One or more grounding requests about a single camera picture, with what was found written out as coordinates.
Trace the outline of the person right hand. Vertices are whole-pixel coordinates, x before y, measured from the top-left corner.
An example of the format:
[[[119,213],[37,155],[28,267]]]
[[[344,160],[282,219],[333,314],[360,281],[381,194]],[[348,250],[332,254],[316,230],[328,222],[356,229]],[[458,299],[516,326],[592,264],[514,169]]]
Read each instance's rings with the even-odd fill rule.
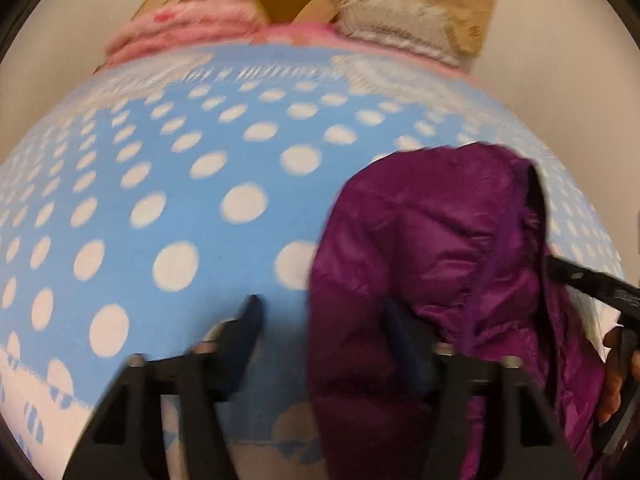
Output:
[[[603,338],[603,345],[609,348],[604,364],[604,377],[597,408],[597,420],[604,425],[620,409],[624,378],[620,371],[620,336],[623,327],[612,328]]]

